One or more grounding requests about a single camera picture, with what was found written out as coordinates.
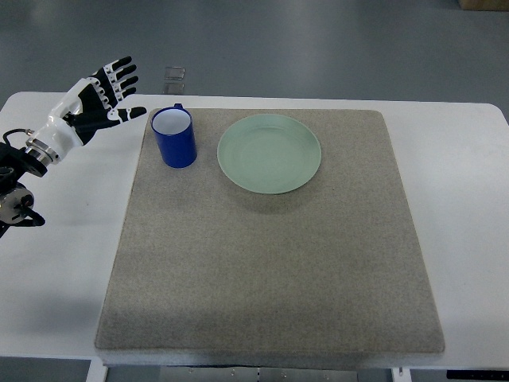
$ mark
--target green plate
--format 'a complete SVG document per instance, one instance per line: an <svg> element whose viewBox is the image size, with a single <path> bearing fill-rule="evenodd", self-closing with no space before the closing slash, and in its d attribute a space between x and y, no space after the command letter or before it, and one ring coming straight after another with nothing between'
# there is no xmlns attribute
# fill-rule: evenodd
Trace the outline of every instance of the green plate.
<svg viewBox="0 0 509 382"><path fill-rule="evenodd" d="M217 159L227 177L254 193L287 193L318 170L317 137L299 121L277 114L240 119L223 134Z"/></svg>

